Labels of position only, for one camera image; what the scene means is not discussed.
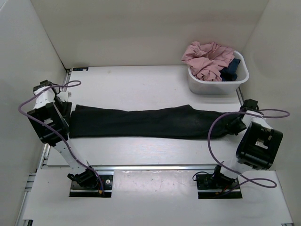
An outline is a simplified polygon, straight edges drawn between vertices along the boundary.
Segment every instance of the pink garment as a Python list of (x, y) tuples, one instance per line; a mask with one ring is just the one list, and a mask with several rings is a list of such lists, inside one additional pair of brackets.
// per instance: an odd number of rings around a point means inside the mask
[(222, 81), (220, 70), (234, 59), (234, 49), (220, 46), (215, 42), (201, 45), (194, 41), (187, 47), (182, 61), (191, 68), (191, 73), (203, 81)]

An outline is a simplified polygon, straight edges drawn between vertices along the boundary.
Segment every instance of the navy cloth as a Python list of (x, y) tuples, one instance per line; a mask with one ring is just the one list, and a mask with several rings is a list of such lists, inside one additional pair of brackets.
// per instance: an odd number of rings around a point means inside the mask
[[(207, 139), (211, 124), (222, 114), (196, 110), (190, 105), (131, 112), (76, 105), (70, 118), (70, 138), (135, 136)], [(219, 120), (211, 138), (231, 134), (227, 124), (238, 116), (228, 115)]]
[(220, 71), (222, 81), (235, 81), (237, 79), (236, 70), (239, 63), (239, 59), (233, 59), (228, 67), (225, 67)]

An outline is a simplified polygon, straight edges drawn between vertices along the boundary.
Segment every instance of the white plastic bin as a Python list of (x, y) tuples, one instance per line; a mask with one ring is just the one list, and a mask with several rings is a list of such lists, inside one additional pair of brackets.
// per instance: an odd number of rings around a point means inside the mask
[(236, 81), (201, 81), (196, 79), (188, 66), (188, 85), (192, 92), (196, 94), (210, 94), (210, 95), (225, 95), (235, 92), (240, 84), (249, 79), (249, 72), (246, 68), (246, 63), (243, 55), (234, 51), (234, 57), (240, 59), (236, 74)]

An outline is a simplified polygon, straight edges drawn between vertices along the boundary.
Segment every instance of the white tabletop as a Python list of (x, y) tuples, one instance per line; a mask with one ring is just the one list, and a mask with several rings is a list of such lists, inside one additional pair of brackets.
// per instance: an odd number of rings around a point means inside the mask
[[(229, 96), (201, 96), (187, 84), (186, 66), (89, 67), (72, 72), (70, 80), (82, 85), (68, 89), (73, 103), (92, 107), (156, 110), (191, 105), (198, 110), (238, 111), (236, 93)], [(242, 138), (226, 136), (212, 141), (221, 161), (234, 156)], [(91, 165), (188, 165), (213, 164), (205, 140), (179, 140), (149, 137), (105, 137), (71, 139), (77, 151)], [(67, 165), (56, 150), (50, 150), (48, 166)]]
[[(115, 171), (111, 198), (69, 197), (70, 168), (40, 169), (23, 219), (32, 226), (280, 226), (292, 223), (281, 187), (242, 185), (242, 199), (199, 200), (193, 171)], [(269, 178), (274, 171), (249, 171)]]

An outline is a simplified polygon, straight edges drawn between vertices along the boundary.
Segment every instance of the black mounting plate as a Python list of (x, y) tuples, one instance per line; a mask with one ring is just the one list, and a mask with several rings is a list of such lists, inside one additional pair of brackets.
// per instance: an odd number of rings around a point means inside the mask
[[(212, 183), (211, 178), (212, 175), (208, 174), (198, 174), (197, 178), (197, 186), (198, 186), (198, 199), (241, 199), (242, 194), (240, 191), (240, 187), (231, 191), (230, 193), (220, 196), (222, 193), (222, 188), (217, 187), (214, 183)], [(229, 189), (237, 186), (239, 182), (234, 182), (231, 186), (229, 186), (225, 192)]]
[(79, 186), (75, 181), (71, 182), (69, 197), (95, 197), (95, 198), (111, 198), (113, 188), (113, 175), (99, 175), (104, 186), (104, 196), (95, 188), (86, 188)]

